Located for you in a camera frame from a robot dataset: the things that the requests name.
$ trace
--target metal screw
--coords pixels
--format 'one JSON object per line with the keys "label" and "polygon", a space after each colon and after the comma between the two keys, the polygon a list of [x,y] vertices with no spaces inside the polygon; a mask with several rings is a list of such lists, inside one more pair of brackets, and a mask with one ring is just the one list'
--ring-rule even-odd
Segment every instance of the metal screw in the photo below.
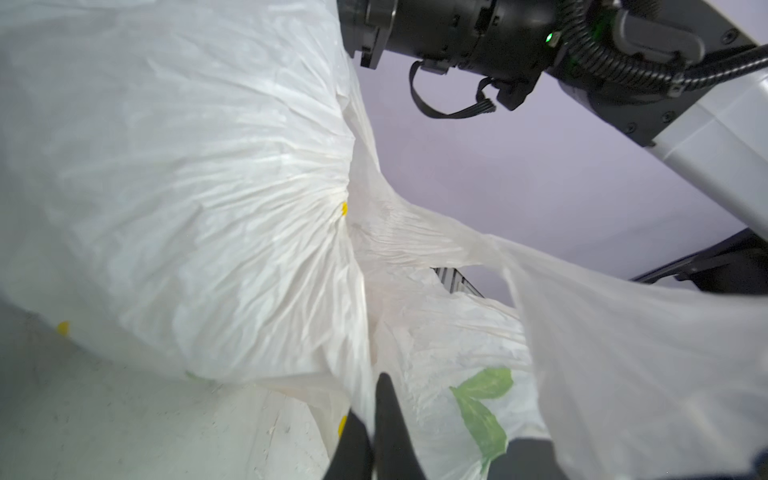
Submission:
{"label": "metal screw", "polygon": [[739,31],[735,28],[731,28],[729,31],[723,33],[723,36],[720,37],[720,41],[723,42],[723,45],[730,45],[734,43],[737,38],[739,38]]}

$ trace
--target wrinkled plastic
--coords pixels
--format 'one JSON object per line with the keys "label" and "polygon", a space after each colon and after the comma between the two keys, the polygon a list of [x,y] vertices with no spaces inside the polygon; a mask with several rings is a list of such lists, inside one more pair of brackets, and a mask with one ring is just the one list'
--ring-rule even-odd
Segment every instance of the wrinkled plastic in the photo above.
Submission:
{"label": "wrinkled plastic", "polygon": [[370,421],[335,2],[0,8],[4,294],[107,358],[306,378]]}
{"label": "wrinkled plastic", "polygon": [[[3,294],[108,358],[300,398],[330,450],[348,402],[372,430],[387,369],[433,480],[483,476],[473,402],[545,435],[519,317],[574,480],[746,471],[768,445],[768,300],[612,279],[405,202],[335,7],[4,5]],[[517,311],[426,276],[469,264]],[[511,388],[466,383],[487,368]]]}
{"label": "wrinkled plastic", "polygon": [[[480,235],[400,198],[379,172],[362,108],[348,119],[360,139],[349,222],[366,278],[382,265],[497,270],[518,307],[538,405],[571,478],[751,470],[768,447],[768,298],[631,283]],[[369,291],[369,310],[376,297]]]}

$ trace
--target lavender wall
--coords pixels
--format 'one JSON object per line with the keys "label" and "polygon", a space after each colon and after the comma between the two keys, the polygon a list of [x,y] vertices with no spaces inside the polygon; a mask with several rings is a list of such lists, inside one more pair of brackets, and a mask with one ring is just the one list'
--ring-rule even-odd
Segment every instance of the lavender wall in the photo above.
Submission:
{"label": "lavender wall", "polygon": [[[768,41],[764,0],[712,2]],[[386,52],[358,68],[382,170],[407,200],[610,275],[630,278],[708,247],[741,222],[602,123],[543,76],[514,112],[432,120],[408,88],[413,59]],[[480,78],[420,72],[422,97],[442,111],[474,102]],[[485,296],[509,301],[484,269],[462,272]]]}

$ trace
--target yellow dot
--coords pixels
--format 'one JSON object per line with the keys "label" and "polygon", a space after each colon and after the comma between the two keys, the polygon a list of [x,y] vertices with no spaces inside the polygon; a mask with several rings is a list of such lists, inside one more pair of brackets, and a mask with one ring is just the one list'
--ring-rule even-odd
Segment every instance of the yellow dot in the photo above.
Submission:
{"label": "yellow dot", "polygon": [[346,415],[344,415],[341,418],[341,422],[339,422],[339,437],[341,437],[341,433],[344,431],[344,425],[346,425]]}
{"label": "yellow dot", "polygon": [[61,322],[56,326],[56,331],[61,336],[69,336],[69,322]]}

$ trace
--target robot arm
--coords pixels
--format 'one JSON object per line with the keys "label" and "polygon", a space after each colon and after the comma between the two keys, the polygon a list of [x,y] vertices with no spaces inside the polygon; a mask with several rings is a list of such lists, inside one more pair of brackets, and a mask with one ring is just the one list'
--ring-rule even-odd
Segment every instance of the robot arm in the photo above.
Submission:
{"label": "robot arm", "polygon": [[[418,58],[411,92],[432,118],[514,110],[542,72],[768,239],[768,45],[704,0],[338,0],[346,50],[376,68]],[[413,88],[419,70],[483,75],[454,114]]]}

